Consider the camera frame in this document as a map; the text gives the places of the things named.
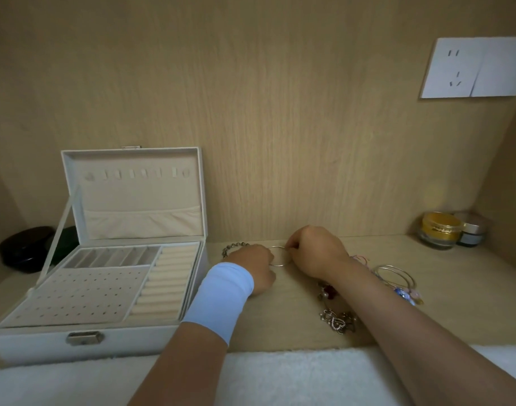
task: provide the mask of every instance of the open jewelry box lid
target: open jewelry box lid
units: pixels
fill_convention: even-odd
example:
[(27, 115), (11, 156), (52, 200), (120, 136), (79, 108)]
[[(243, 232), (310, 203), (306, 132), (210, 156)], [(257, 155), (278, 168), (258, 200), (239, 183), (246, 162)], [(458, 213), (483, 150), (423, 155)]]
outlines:
[(207, 237), (198, 147), (62, 151), (82, 246)]

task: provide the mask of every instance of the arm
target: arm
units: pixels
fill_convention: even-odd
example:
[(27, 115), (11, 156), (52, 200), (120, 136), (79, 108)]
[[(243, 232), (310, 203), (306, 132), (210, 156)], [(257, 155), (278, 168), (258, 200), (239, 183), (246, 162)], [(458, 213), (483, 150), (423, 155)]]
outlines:
[(341, 241), (303, 227), (286, 244), (295, 264), (339, 292), (365, 323), (417, 405), (516, 405), (516, 380), (399, 298)]
[(203, 280), (172, 339), (129, 405), (211, 405), (231, 333), (249, 295), (273, 285), (264, 246), (232, 252)]

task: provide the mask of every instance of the white fluffy fabric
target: white fluffy fabric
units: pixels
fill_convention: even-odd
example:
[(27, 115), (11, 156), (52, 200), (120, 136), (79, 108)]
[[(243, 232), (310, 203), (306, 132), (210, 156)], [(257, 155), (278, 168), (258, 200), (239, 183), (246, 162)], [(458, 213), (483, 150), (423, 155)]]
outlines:
[[(475, 347), (516, 378), (516, 347)], [(125, 405), (156, 356), (0, 370), (0, 405)], [(411, 405), (378, 348), (229, 354), (216, 405)]]

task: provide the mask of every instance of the yellow jar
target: yellow jar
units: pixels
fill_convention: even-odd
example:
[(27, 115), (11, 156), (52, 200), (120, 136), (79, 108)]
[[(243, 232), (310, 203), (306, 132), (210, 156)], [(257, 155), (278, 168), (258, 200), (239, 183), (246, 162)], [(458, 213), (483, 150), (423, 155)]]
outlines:
[(427, 212), (418, 229), (421, 240), (438, 249), (452, 248), (461, 235), (463, 223), (451, 214)]

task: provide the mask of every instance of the blue wrist sleeve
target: blue wrist sleeve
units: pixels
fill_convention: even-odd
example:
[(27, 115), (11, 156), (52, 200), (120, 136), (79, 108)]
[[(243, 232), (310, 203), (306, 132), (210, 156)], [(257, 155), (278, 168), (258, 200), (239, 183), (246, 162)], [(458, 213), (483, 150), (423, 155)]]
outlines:
[(183, 322), (205, 326), (230, 344), (237, 318), (253, 290), (253, 277), (245, 268), (230, 262), (217, 264), (202, 281)]

